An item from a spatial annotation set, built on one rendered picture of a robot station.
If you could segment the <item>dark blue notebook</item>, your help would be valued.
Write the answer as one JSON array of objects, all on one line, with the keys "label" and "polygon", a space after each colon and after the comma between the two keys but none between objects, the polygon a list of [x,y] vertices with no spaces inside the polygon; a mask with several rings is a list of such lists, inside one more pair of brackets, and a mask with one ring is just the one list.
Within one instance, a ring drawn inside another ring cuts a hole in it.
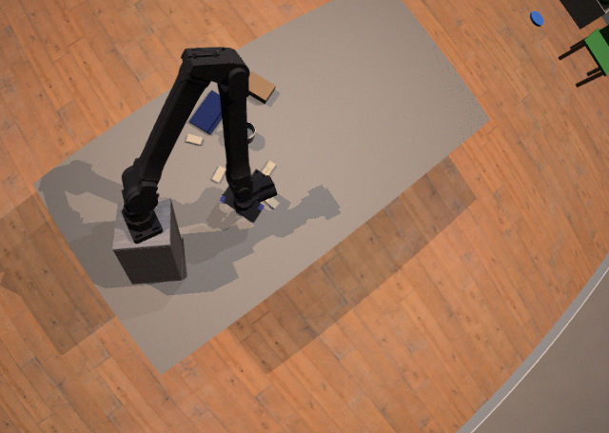
[{"label": "dark blue notebook", "polygon": [[211,135],[222,120],[220,94],[211,91],[189,122]]}]

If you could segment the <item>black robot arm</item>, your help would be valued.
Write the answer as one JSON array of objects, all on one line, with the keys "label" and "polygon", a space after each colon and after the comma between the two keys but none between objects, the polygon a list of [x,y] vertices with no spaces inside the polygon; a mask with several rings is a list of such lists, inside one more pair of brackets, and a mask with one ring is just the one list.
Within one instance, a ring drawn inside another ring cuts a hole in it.
[{"label": "black robot arm", "polygon": [[226,180],[234,195],[235,206],[246,209],[257,200],[261,203],[277,195],[269,175],[265,176],[258,169],[251,175],[246,116],[250,72],[245,62],[235,49],[225,47],[185,49],[181,59],[183,63],[177,78],[139,161],[136,158],[133,166],[126,168],[122,174],[122,214],[135,244],[163,232],[153,210],[160,196],[156,193],[157,185],[190,113],[210,82],[217,83],[220,94]]}]

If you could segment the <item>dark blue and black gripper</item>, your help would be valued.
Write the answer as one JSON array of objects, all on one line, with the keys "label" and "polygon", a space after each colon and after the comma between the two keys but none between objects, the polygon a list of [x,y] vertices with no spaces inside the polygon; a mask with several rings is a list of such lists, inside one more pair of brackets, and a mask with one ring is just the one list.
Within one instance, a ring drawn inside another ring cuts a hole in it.
[{"label": "dark blue and black gripper", "polygon": [[250,221],[251,223],[254,223],[256,221],[259,214],[261,213],[261,211],[264,208],[264,205],[259,203],[258,200],[254,203],[254,205],[252,207],[249,207],[247,209],[237,208],[234,204],[234,195],[231,191],[230,186],[228,186],[228,188],[226,189],[225,193],[223,194],[223,196],[220,199],[220,202],[222,202],[223,204],[227,204],[230,207],[234,208],[236,210],[236,212],[238,212],[239,214],[241,214],[242,216],[247,218],[248,221]]}]

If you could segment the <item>grey mug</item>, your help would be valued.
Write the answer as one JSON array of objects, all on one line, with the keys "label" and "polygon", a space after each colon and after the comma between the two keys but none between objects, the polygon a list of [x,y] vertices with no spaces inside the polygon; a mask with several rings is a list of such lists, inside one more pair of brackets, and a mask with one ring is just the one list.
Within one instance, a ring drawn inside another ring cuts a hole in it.
[{"label": "grey mug", "polygon": [[[251,143],[255,137],[256,128],[250,122],[247,122],[247,139],[248,143]],[[249,138],[253,135],[253,138]]]}]

